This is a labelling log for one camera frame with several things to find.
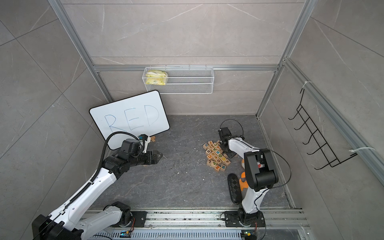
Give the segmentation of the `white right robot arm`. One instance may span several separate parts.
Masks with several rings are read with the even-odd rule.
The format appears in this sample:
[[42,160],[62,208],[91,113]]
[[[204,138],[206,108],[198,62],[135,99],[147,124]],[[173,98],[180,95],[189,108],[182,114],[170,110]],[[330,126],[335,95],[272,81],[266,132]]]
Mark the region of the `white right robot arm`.
[[[245,181],[241,181],[236,174],[227,177],[230,197],[239,206],[237,211],[225,211],[222,220],[226,227],[265,227],[264,214],[261,203],[269,190],[282,188],[292,178],[292,168],[289,162],[274,150],[260,149],[247,143],[244,131],[239,136],[233,135],[229,128],[220,125],[220,144],[224,153],[229,157],[238,155],[244,160]],[[278,185],[279,173],[273,155],[281,157],[288,165],[290,176],[285,183]]]

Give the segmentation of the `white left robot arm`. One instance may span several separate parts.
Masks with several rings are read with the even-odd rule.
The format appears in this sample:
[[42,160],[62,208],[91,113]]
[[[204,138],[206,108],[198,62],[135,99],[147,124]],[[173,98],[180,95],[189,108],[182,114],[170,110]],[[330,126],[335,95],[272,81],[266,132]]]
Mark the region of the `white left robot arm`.
[[155,165],[162,158],[159,151],[148,151],[148,144],[155,137],[145,134],[129,136],[115,155],[106,157],[109,140],[118,135],[110,134],[103,146],[101,159],[94,175],[66,202],[49,215],[39,215],[32,222],[35,240],[87,240],[114,225],[133,228],[136,222],[131,208],[121,202],[108,205],[102,212],[82,220],[82,216],[99,196],[131,167]]

